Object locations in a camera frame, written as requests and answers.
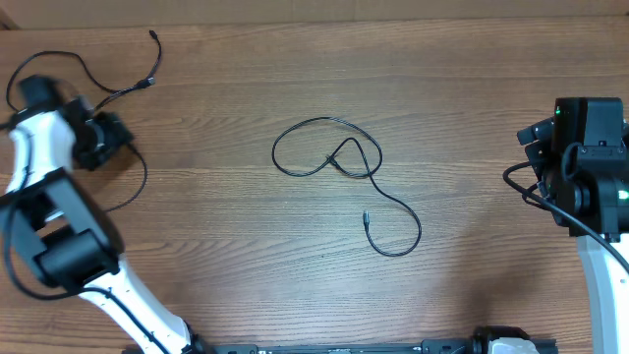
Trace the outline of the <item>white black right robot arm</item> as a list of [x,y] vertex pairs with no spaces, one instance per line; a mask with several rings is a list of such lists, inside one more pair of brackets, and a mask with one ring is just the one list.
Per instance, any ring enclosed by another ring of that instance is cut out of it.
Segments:
[[518,132],[541,197],[577,243],[593,350],[628,350],[628,123],[618,97],[561,97]]

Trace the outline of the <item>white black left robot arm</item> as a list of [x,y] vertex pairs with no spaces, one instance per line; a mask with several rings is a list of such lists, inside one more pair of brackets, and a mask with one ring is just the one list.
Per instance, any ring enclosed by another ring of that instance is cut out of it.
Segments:
[[15,167],[1,198],[2,259],[14,286],[36,300],[90,302],[139,353],[209,352],[142,283],[107,210],[73,176],[131,148],[132,133],[81,96],[64,97],[52,78],[31,76],[19,87],[26,106],[8,122]]

